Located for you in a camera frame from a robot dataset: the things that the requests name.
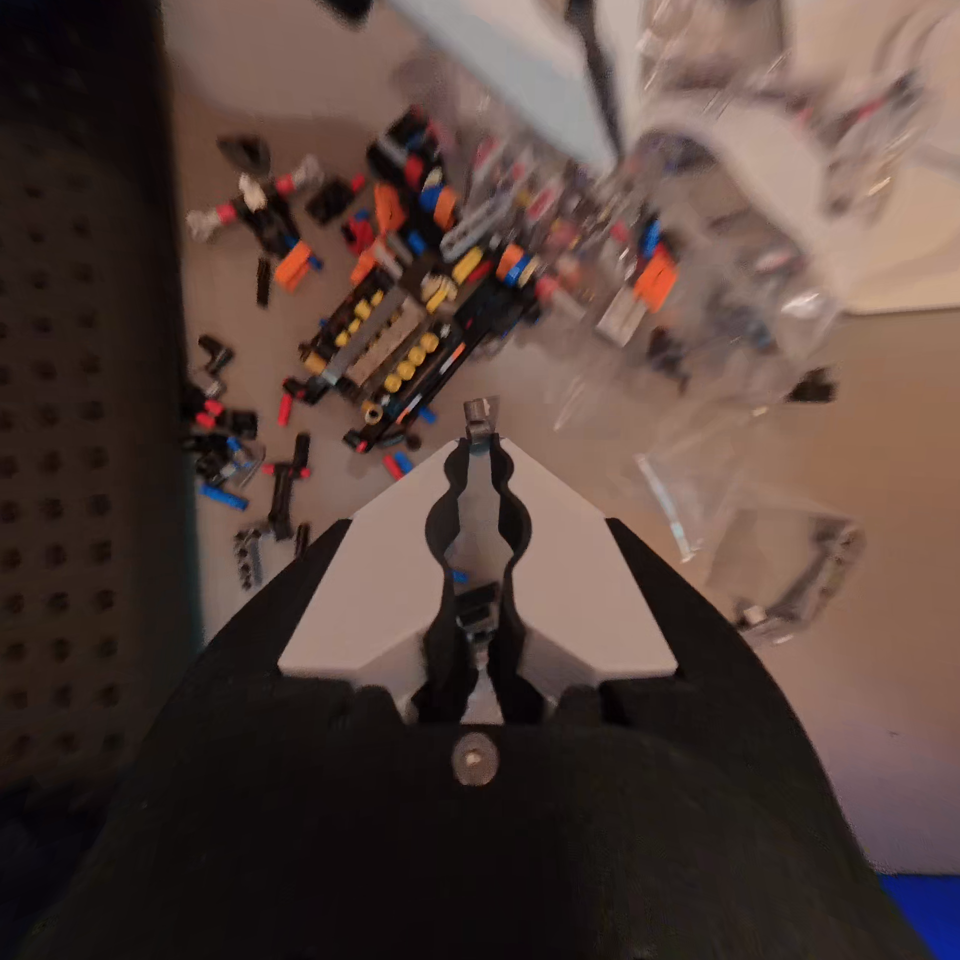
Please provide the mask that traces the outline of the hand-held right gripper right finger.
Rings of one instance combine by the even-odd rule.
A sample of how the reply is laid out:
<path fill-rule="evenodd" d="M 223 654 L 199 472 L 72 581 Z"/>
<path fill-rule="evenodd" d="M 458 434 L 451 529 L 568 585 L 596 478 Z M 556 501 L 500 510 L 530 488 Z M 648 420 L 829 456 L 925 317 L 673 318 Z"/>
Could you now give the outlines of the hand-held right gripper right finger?
<path fill-rule="evenodd" d="M 678 661 L 606 516 L 509 439 L 489 446 L 510 549 L 487 674 L 506 721 L 574 688 L 673 676 Z"/>

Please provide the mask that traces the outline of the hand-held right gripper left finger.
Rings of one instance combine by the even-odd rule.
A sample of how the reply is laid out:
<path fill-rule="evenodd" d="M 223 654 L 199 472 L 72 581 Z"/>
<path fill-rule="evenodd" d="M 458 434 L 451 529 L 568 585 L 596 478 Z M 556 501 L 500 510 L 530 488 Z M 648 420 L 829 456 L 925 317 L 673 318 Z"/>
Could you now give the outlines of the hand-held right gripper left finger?
<path fill-rule="evenodd" d="M 460 532 L 471 462 L 450 441 L 354 512 L 278 669 L 390 693 L 407 714 L 459 721 L 476 668 L 457 620 L 447 551 Z"/>

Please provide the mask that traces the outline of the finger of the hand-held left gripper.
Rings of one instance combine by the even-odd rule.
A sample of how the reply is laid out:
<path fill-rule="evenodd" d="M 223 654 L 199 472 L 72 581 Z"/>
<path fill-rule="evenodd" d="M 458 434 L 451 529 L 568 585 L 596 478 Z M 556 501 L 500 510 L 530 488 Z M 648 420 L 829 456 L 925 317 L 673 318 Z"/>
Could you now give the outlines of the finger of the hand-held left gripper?
<path fill-rule="evenodd" d="M 562 2 L 397 1 L 390 6 L 538 134 L 609 169 L 611 145 L 581 34 Z"/>
<path fill-rule="evenodd" d="M 642 1 L 592 3 L 592 95 L 606 145 L 631 145 L 649 113 Z"/>

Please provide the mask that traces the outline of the clear bags of parts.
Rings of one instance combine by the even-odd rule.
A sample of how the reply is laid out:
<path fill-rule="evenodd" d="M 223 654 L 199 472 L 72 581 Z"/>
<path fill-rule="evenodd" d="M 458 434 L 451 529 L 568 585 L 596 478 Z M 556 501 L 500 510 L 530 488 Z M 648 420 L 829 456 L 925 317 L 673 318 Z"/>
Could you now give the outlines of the clear bags of parts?
<path fill-rule="evenodd" d="M 554 431 L 636 437 L 762 414 L 812 370 L 902 167 L 958 106 L 958 2 L 645 2 L 649 112 L 598 169 L 458 61 L 449 121 L 581 162 L 599 212 L 525 226 L 583 306 L 557 318 Z"/>

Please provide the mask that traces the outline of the dark grey lego beam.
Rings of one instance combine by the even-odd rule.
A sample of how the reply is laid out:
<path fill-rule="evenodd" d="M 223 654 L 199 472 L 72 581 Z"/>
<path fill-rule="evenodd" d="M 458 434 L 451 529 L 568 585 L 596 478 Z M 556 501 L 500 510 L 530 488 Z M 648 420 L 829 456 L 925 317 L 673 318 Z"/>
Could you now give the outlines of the dark grey lego beam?
<path fill-rule="evenodd" d="M 500 397 L 483 396 L 463 403 L 464 436 L 472 455 L 488 452 L 492 439 L 498 437 Z"/>

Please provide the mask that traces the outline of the partly built lego engine block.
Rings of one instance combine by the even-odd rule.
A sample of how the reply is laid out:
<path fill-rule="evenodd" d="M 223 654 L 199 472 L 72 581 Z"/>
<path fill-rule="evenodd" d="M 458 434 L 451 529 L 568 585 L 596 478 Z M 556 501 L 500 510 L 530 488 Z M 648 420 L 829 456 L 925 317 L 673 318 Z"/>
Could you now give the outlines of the partly built lego engine block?
<path fill-rule="evenodd" d="M 354 408 L 359 422 L 342 442 L 369 453 L 408 426 L 466 358 L 474 320 L 459 314 L 477 286 L 427 256 L 399 274 L 375 259 L 357 268 L 350 291 L 298 345 L 305 378 L 292 393 L 309 406 L 334 396 Z"/>

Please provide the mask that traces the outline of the pile of lego pieces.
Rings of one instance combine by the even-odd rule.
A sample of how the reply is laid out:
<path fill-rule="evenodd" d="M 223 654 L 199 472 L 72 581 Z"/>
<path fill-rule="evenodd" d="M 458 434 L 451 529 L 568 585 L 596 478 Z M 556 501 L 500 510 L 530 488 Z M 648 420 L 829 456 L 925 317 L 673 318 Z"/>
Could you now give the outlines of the pile of lego pieces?
<path fill-rule="evenodd" d="M 218 137 L 216 143 L 227 163 L 238 173 L 238 181 L 243 173 L 265 179 L 293 171 L 285 174 L 273 171 L 269 145 L 259 136 L 231 134 Z M 517 191 L 524 191 L 524 176 L 532 169 L 530 162 L 522 159 L 501 165 L 496 160 L 494 171 L 503 175 L 494 182 L 495 190 L 490 196 L 492 206 L 468 211 L 465 194 L 454 185 L 450 175 L 454 145 L 449 131 L 438 118 L 419 104 L 411 105 L 366 149 L 366 162 L 372 175 L 373 212 L 358 209 L 340 225 L 343 240 L 356 258 L 350 289 L 360 278 L 358 263 L 374 259 L 398 275 L 423 257 L 432 258 L 443 269 L 453 270 L 458 282 L 477 286 L 475 293 L 466 295 L 459 314 L 460 319 L 470 317 L 474 322 L 465 358 L 443 380 L 436 393 L 428 396 L 427 403 L 415 412 L 413 420 L 402 431 L 388 435 L 373 449 L 386 450 L 382 461 L 395 481 L 414 468 L 399 444 L 411 444 L 411 426 L 426 417 L 427 407 L 450 378 L 481 347 L 501 347 L 519 323 L 533 325 L 544 311 L 539 294 L 545 288 L 545 281 L 539 279 L 539 260 L 521 246 L 508 243 L 498 231 L 502 221 L 513 214 Z M 306 187 L 291 201 L 294 215 L 294 201 L 306 189 L 313 188 L 314 194 L 303 210 L 320 226 L 345 215 L 367 185 L 363 174 L 350 180 L 329 175 L 325 170 L 323 175 L 320 185 Z M 238 186 L 229 200 L 237 193 Z M 212 240 L 237 225 L 242 226 L 235 223 L 223 228 Z M 255 237 L 244 225 L 243 228 Z M 261 251 L 256 291 L 259 307 L 269 305 L 273 289 L 293 293 L 305 278 L 324 270 L 323 261 L 299 231 L 300 241 L 282 257 L 267 253 L 256 241 Z M 278 424 L 282 427 L 289 424 L 295 404 L 306 405 L 294 399 L 292 392 L 292 386 L 299 386 L 305 377 L 286 378 L 282 384 L 278 414 Z"/>

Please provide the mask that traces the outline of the grey red lego axle assembly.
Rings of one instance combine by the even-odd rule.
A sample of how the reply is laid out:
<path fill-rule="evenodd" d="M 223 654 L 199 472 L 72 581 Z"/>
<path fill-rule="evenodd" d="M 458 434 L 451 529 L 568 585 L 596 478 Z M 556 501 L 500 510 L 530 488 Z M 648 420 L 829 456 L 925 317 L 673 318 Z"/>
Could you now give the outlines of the grey red lego axle assembly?
<path fill-rule="evenodd" d="M 241 224 L 261 249 L 282 258 L 302 239 L 291 202 L 306 187 L 319 186 L 325 172 L 313 153 L 307 153 L 288 174 L 256 178 L 243 173 L 238 193 L 227 202 L 186 214 L 187 232 L 200 243 L 209 243 L 227 227 Z"/>

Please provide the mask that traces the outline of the small black lego piece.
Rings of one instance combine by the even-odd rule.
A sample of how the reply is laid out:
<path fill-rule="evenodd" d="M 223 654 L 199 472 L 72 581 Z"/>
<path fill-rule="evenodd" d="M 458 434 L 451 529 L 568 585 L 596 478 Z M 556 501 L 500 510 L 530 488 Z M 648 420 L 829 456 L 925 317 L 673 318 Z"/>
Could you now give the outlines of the small black lego piece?
<path fill-rule="evenodd" d="M 837 386 L 828 367 L 810 369 L 786 395 L 791 404 L 829 404 L 836 398 Z"/>

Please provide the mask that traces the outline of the empty clear plastic bag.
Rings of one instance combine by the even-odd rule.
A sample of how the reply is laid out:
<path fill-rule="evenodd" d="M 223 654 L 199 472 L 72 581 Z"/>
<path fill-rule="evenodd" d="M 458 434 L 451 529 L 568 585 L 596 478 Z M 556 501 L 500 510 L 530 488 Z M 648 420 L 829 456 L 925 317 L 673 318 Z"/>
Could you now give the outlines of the empty clear plastic bag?
<path fill-rule="evenodd" d="M 634 460 L 680 563 L 752 648 L 808 630 L 866 547 L 855 518 L 753 483 L 732 462 L 653 452 Z"/>

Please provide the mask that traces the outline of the black perforated board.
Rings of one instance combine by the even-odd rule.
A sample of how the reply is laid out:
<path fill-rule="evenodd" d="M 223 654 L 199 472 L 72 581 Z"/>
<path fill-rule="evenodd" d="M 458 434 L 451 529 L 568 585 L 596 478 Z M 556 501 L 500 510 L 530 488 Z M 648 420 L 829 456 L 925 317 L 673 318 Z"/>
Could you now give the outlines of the black perforated board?
<path fill-rule="evenodd" d="M 158 2 L 1 6 L 2 790 L 97 789 L 198 642 Z"/>

